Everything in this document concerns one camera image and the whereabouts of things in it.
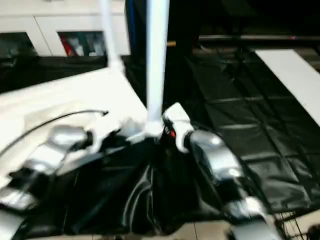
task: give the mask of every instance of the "wire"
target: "wire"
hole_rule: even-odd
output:
[[[64,119],[66,117],[69,117],[71,115],[75,115],[75,114],[87,114],[87,113],[101,113],[102,116],[108,114],[108,111],[102,111],[102,110],[95,110],[95,109],[89,109],[89,110],[82,110],[82,111],[74,111],[74,112],[70,112],[70,113],[66,113],[64,115],[61,115],[61,116],[57,116],[55,118],[52,118],[50,120],[47,120],[31,129],[29,129],[28,131],[26,131],[24,134],[18,136],[15,140],[13,140],[12,142],[10,142],[1,152],[0,152],[0,158],[8,151],[10,150],[14,145],[16,145],[20,140],[24,139],[26,136],[28,136],[29,134],[31,134],[33,131],[45,126],[45,125],[48,125],[52,122],[55,122],[57,120],[60,120],[60,119]]]

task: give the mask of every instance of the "white vertical pipe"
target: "white vertical pipe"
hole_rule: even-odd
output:
[[[162,132],[162,104],[165,81],[170,0],[147,1],[147,129],[151,135]]]
[[[99,0],[101,8],[101,20],[103,29],[104,45],[108,57],[108,67],[124,71],[124,64],[117,53],[114,31],[111,17],[111,0]]]

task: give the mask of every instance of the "black tarp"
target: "black tarp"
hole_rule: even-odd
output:
[[[0,68],[2,92],[104,64],[103,58],[18,59]],[[146,103],[145,62],[128,57],[125,65]],[[170,51],[164,89],[164,108],[180,102],[195,126],[222,136],[270,213],[319,205],[320,128],[254,53],[218,57]],[[192,157],[150,139],[61,177],[56,189],[46,209],[29,219],[29,237],[163,235],[185,222],[222,217],[223,203]]]

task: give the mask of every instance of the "cabinet door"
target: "cabinet door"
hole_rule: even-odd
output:
[[[35,18],[54,56],[99,56],[105,54],[99,15],[41,16]],[[112,15],[116,50],[129,55],[127,22],[124,14]]]
[[[0,17],[0,58],[51,56],[34,17]]]

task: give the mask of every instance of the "white surface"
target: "white surface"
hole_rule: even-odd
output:
[[[5,126],[7,134],[1,135],[1,144],[6,145],[3,142],[5,140],[7,144],[10,142],[10,132],[21,130],[21,120],[24,124],[23,131],[26,131],[65,113],[88,109],[110,112],[118,112],[121,109],[134,121],[137,131],[143,129],[147,118],[145,106],[123,74],[104,68],[1,94],[0,122],[9,122]],[[12,121],[9,121],[8,116],[14,116]],[[0,158],[0,185],[8,180],[4,176],[17,169],[30,152],[46,139],[53,125],[70,124],[85,127],[96,119],[97,114],[92,113],[73,115],[40,128],[19,142]]]
[[[277,78],[320,126],[320,75],[294,50],[257,50]]]
[[[113,14],[123,15],[125,0],[112,0]],[[0,16],[100,14],[99,0],[0,0]]]
[[[120,55],[129,55],[129,37],[125,15],[112,15],[112,30],[115,49]],[[54,56],[67,56],[57,32],[102,31],[99,15],[82,16],[39,16],[35,18]]]
[[[46,44],[34,17],[0,17],[0,34],[21,32],[25,32],[28,35],[39,55],[51,56],[49,47]]]
[[[147,3],[147,121],[161,123],[170,0]]]

